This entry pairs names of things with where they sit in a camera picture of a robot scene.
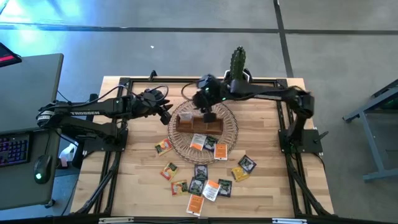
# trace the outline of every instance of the cactus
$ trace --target cactus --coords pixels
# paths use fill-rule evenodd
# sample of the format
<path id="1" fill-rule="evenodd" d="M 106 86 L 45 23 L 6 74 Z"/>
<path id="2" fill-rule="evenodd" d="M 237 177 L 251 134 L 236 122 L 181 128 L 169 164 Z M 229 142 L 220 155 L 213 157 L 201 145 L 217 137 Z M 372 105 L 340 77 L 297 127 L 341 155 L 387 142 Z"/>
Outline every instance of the cactus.
<path id="1" fill-rule="evenodd" d="M 239 46 L 231 57 L 231 66 L 230 66 L 230 79 L 234 80 L 244 80 L 243 77 L 243 69 L 244 62 L 246 60 L 246 52 L 244 51 L 242 46 Z"/>

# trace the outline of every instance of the rgb keyboard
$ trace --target rgb keyboard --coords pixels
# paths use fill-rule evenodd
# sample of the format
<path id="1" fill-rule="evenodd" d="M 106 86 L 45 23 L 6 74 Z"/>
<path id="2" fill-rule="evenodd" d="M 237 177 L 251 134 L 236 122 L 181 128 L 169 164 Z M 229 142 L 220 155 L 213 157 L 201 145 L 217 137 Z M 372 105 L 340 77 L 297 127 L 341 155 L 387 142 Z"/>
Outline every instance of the rgb keyboard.
<path id="1" fill-rule="evenodd" d="M 29 134 L 0 136 L 0 167 L 29 162 Z"/>

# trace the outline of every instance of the wicker basket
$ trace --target wicker basket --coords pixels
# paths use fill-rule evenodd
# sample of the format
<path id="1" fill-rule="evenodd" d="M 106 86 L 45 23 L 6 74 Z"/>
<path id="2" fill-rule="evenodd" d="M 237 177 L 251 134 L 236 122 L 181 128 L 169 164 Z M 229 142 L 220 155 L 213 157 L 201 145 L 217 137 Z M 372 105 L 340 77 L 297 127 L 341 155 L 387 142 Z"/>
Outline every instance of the wicker basket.
<path id="1" fill-rule="evenodd" d="M 176 130 L 177 115 L 181 112 L 191 112 L 194 115 L 200 115 L 199 110 L 194 109 L 195 106 L 191 101 L 186 101 L 178 106 L 173 112 L 172 119 L 167 126 L 167 135 L 174 151 L 184 160 L 194 164 L 210 164 L 218 160 L 214 159 L 214 153 L 206 149 L 199 151 L 191 149 L 193 133 L 180 133 Z M 218 118 L 224 119 L 224 127 L 222 135 L 208 134 L 218 139 L 219 144 L 228 145 L 228 153 L 235 147 L 238 140 L 238 122 L 235 119 L 232 111 L 224 104 L 219 103 L 212 107 L 214 113 Z"/>

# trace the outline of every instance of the computer mouse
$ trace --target computer mouse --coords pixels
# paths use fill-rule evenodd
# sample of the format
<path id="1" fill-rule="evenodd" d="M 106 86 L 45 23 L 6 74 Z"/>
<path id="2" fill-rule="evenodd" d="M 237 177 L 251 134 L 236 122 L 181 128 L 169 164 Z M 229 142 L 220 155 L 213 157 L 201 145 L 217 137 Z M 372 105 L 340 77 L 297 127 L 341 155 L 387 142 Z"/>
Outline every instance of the computer mouse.
<path id="1" fill-rule="evenodd" d="M 43 155 L 37 158 L 34 166 L 34 178 L 36 183 L 45 184 L 51 176 L 51 156 Z"/>

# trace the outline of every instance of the gray desk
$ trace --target gray desk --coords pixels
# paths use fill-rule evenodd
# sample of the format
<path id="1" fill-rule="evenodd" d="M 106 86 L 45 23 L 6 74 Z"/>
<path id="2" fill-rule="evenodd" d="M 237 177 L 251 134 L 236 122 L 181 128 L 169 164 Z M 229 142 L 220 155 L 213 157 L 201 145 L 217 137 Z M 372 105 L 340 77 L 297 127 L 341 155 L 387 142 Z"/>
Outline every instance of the gray desk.
<path id="1" fill-rule="evenodd" d="M 46 204 L 51 200 L 60 143 L 55 131 L 38 131 L 38 109 L 56 98 L 62 54 L 24 57 L 22 62 L 0 68 L 0 134 L 32 131 L 30 162 L 0 167 L 0 210 Z M 34 163 L 44 154 L 52 156 L 51 178 L 36 184 Z"/>

